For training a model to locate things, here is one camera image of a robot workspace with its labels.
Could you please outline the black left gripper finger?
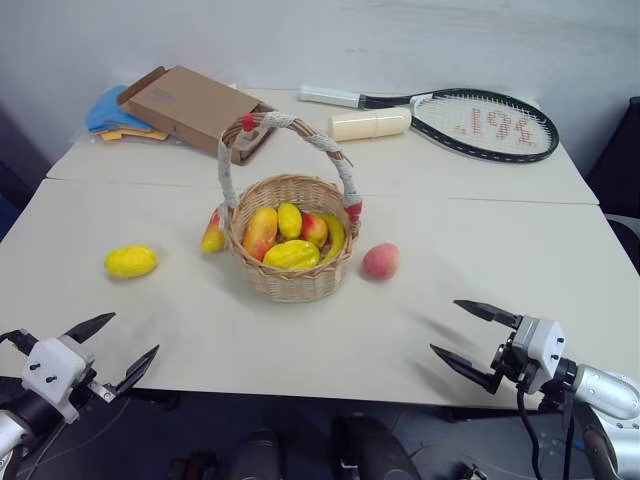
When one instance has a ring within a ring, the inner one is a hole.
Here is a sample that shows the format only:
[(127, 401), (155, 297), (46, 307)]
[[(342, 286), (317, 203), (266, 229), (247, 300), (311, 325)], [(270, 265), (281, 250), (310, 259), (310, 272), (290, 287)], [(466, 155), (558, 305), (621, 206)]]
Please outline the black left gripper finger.
[(154, 346), (128, 367), (124, 379), (116, 386), (117, 394), (124, 394), (142, 379), (157, 355), (159, 347), (160, 345)]
[(67, 336), (73, 339), (75, 342), (82, 344), (93, 335), (95, 335), (115, 316), (115, 312), (100, 314), (96, 317), (73, 326), (71, 329), (64, 333), (64, 336)]

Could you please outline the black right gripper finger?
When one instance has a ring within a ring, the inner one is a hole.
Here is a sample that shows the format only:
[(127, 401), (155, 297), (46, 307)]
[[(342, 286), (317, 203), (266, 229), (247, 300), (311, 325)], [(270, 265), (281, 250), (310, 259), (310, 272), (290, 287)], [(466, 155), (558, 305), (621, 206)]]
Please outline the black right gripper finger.
[(459, 299), (454, 300), (453, 303), (487, 322), (497, 322), (511, 329), (518, 329), (521, 324), (520, 315), (510, 313), (487, 303)]
[(430, 348), (456, 373), (478, 384), (490, 394), (497, 392), (501, 382), (501, 376), (499, 374), (483, 373), (474, 368), (469, 360), (439, 346), (431, 344)]

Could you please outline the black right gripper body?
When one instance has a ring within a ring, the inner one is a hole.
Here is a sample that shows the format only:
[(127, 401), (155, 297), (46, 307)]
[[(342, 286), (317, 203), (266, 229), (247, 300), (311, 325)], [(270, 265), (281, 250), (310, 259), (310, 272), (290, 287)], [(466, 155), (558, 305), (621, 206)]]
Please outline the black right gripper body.
[(492, 394), (497, 392), (503, 378), (511, 380), (518, 391), (526, 394), (536, 392), (539, 362), (529, 357), (527, 344), (519, 329), (513, 331), (506, 342), (498, 347), (491, 367), (495, 370), (491, 382)]

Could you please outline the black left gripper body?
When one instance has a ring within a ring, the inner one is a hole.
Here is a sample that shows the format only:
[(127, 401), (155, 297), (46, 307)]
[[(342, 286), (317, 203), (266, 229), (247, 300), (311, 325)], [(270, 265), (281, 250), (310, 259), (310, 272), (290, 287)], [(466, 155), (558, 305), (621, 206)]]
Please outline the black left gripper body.
[(101, 384), (96, 380), (97, 372), (88, 368), (79, 383), (74, 387), (74, 402), (87, 403), (90, 400), (101, 399), (106, 403), (115, 400), (124, 392), (124, 383), (117, 385)]

